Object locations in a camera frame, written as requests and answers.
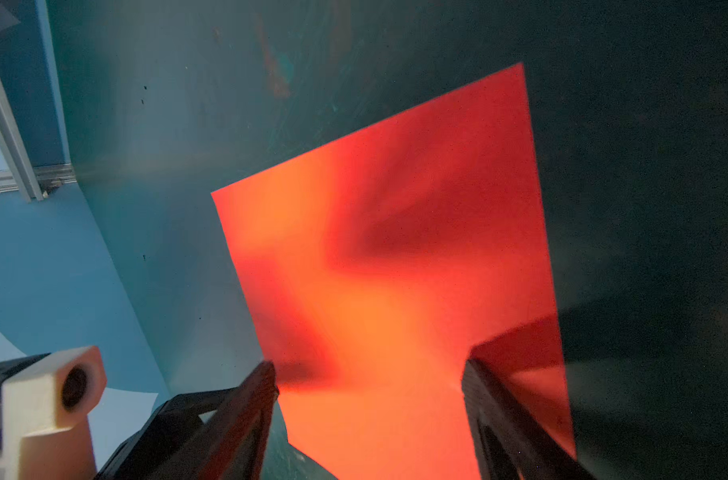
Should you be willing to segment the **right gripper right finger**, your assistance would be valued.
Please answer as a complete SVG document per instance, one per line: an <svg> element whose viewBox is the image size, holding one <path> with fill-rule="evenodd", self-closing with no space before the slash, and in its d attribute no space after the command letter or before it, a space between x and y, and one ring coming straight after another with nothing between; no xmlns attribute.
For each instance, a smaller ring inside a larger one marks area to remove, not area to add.
<svg viewBox="0 0 728 480"><path fill-rule="evenodd" d="M483 479L593 477L480 360L466 362L462 391Z"/></svg>

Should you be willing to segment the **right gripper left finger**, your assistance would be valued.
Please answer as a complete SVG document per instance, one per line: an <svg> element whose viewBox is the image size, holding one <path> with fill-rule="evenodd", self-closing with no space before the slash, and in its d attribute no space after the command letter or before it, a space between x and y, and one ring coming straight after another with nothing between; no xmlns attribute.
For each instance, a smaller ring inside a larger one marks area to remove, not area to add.
<svg viewBox="0 0 728 480"><path fill-rule="evenodd" d="M279 396L276 370L263 361L151 479L258 479Z"/></svg>

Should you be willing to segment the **red square paper sheet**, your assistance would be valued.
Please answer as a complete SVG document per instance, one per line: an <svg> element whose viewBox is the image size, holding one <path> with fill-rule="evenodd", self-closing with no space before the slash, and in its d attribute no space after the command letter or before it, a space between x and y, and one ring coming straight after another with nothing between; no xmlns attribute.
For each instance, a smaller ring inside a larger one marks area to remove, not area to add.
<svg viewBox="0 0 728 480"><path fill-rule="evenodd" d="M577 451L522 64L212 195L292 446L475 479L477 355Z"/></svg>

